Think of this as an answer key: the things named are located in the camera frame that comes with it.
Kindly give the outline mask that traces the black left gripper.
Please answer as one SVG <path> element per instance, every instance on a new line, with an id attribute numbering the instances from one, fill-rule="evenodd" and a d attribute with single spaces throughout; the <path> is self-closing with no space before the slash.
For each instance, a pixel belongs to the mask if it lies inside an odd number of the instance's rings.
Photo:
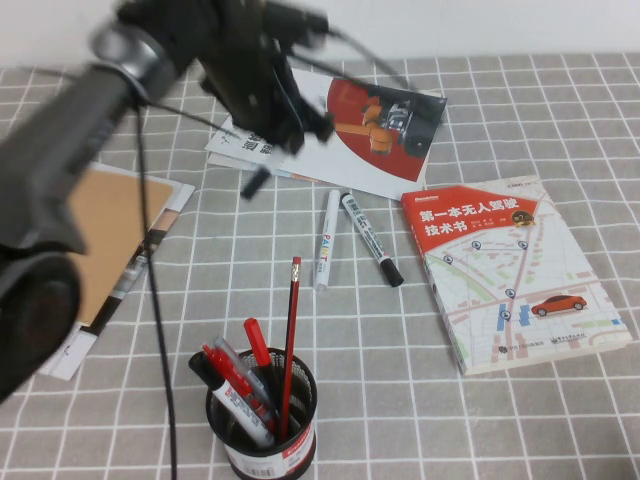
<path id="1" fill-rule="evenodd" d="M 252 132 L 289 155 L 304 145 L 305 132 L 326 144 L 334 133 L 330 112 L 304 113 L 303 100 L 281 42 L 249 27 L 224 27 L 199 57 L 203 89 Z"/>

